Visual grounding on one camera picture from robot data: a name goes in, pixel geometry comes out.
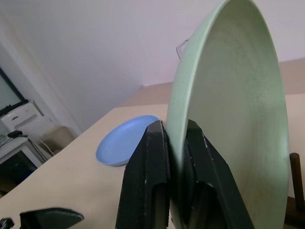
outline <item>desk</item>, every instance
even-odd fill
[[[123,107],[111,110],[1,198],[0,218],[12,217],[14,229],[18,229],[23,211],[64,207],[85,216],[73,229],[114,229],[125,167],[99,163],[96,149],[112,129],[133,117],[155,115],[165,120],[170,90],[171,83],[146,87]]]

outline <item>wooden dowel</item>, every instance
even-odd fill
[[[291,153],[289,157],[290,157],[292,181],[295,192],[295,207],[297,211],[303,212],[305,209],[305,205],[304,205],[304,193],[303,193],[300,156],[297,153]]]

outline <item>blue plate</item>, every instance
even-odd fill
[[[157,120],[159,119],[156,116],[144,115],[117,126],[101,141],[96,158],[108,166],[127,164],[146,127]]]

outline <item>plate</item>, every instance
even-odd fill
[[[159,119],[156,116],[143,115],[122,123],[101,141],[96,158],[108,166],[127,164],[146,127],[157,120]]]
[[[181,216],[183,144],[194,120],[226,160],[255,228],[283,228],[288,190],[285,94],[267,25],[250,0],[228,0],[188,41],[178,66],[166,118]]]

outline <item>speckled green plate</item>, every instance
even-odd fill
[[[179,64],[166,119],[176,229],[184,227],[178,203],[188,119],[228,163],[255,228],[283,228],[289,166],[285,95],[270,33],[252,1],[225,1],[211,12]]]

